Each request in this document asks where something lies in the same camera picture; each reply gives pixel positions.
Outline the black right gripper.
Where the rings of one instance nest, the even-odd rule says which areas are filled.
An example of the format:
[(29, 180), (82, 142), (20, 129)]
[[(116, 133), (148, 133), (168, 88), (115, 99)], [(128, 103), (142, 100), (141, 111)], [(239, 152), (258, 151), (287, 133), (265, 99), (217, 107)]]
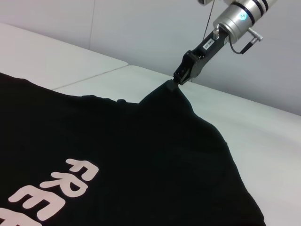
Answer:
[(179, 85), (199, 76), (205, 65), (223, 48), (228, 36), (223, 26), (217, 25), (195, 49), (184, 54), (173, 79), (167, 82), (166, 87), (174, 91)]

